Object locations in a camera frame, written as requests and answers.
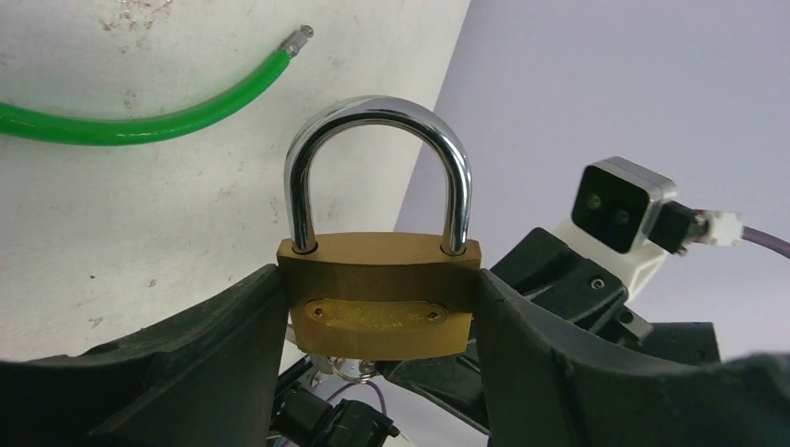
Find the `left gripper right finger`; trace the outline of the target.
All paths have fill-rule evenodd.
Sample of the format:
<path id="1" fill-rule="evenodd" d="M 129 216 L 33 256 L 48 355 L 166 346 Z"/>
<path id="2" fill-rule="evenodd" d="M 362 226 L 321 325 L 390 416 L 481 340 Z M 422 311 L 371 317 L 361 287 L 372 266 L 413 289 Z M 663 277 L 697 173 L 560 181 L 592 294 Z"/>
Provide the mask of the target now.
<path id="1" fill-rule="evenodd" d="M 785 446 L 789 358 L 701 367 L 605 341 L 488 271 L 474 307 L 496 446 Z"/>

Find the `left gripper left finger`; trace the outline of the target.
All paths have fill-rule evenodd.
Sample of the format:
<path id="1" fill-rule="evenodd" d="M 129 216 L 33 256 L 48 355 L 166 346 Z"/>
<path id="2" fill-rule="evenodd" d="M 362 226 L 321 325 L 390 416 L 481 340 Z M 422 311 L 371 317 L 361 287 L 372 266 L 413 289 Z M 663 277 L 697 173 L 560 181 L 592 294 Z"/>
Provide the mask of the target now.
<path id="1" fill-rule="evenodd" d="M 86 353 L 1 364 L 5 446 L 263 446 L 287 321 L 277 268 Z"/>

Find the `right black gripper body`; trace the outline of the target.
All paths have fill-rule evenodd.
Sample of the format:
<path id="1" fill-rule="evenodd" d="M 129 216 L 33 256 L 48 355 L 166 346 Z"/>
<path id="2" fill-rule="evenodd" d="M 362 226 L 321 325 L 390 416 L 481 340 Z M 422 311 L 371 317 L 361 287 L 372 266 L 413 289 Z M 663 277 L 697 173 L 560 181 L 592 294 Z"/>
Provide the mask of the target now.
<path id="1" fill-rule="evenodd" d="M 691 366 L 720 360 L 710 322 L 653 323 L 636 335 L 626 327 L 629 294 L 603 267 L 573 251 L 547 230 L 536 228 L 497 264 L 491 273 L 527 301 L 608 342 L 651 357 Z M 418 360 L 379 361 L 376 370 L 390 383 L 411 391 L 487 434 L 476 329 L 459 354 Z"/>

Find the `brass padlock keys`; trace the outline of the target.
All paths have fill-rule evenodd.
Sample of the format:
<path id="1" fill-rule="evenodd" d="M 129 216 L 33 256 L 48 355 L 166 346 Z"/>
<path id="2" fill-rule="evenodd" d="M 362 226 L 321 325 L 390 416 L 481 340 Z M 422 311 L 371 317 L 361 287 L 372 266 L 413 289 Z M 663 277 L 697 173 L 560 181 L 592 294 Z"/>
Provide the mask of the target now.
<path id="1" fill-rule="evenodd" d="M 309 354 L 308 358 L 316 369 L 310 382 L 312 387 L 317 387 L 325 377 L 331 375 L 350 384 L 363 384 L 378 375 L 375 362 L 371 360 L 345 359 L 317 354 Z"/>

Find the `brass padlock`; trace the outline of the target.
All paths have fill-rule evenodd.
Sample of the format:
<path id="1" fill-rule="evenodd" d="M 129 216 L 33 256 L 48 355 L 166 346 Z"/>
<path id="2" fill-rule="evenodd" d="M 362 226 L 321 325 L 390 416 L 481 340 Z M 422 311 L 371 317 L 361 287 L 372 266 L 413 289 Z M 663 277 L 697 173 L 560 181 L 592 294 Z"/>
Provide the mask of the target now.
<path id="1" fill-rule="evenodd" d="M 416 136 L 441 161 L 446 200 L 440 234 L 316 233 L 310 195 L 315 157 L 331 138 L 372 125 Z M 290 235 L 280 243 L 277 261 L 301 350 L 372 361 L 464 351 L 482 251 L 468 236 L 470 162 L 443 120 L 415 102 L 391 96 L 360 96 L 332 105 L 293 139 L 284 193 Z"/>

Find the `green cable lock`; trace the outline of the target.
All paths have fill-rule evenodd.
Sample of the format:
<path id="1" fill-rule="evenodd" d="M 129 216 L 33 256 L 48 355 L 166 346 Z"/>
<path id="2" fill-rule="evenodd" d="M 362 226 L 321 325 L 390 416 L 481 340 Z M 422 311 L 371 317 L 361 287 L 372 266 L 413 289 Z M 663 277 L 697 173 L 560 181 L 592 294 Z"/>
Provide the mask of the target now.
<path id="1" fill-rule="evenodd" d="M 32 141 L 84 146 L 129 146 L 179 138 L 212 126 L 255 101 L 287 70 L 314 33 L 311 26 L 301 25 L 237 84 L 179 111 L 102 120 L 51 115 L 3 102 L 1 133 Z"/>

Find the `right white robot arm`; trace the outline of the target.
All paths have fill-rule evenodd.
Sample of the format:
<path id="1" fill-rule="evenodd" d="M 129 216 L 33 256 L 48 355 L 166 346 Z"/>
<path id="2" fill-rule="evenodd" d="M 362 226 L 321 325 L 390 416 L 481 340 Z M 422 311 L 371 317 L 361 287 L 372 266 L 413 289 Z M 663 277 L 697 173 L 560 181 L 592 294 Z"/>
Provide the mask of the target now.
<path id="1" fill-rule="evenodd" d="M 493 272 L 523 296 L 550 283 L 558 292 L 538 292 L 531 302 L 589 334 L 633 352 L 690 366 L 720 359 L 710 322 L 650 323 L 647 332 L 631 332 L 640 318 L 624 304 L 625 290 L 615 285 L 595 290 L 592 280 L 609 275 L 583 259 L 544 229 L 530 232 L 493 267 Z M 489 432 L 489 417 L 478 359 L 479 337 L 470 331 L 465 352 L 450 357 L 383 361 L 374 366 L 390 383 L 428 399 L 462 422 Z M 372 407 L 342 400 L 338 388 L 323 400 L 301 386 L 282 395 L 273 426 L 299 446 L 383 446 L 402 435 L 386 405 Z"/>

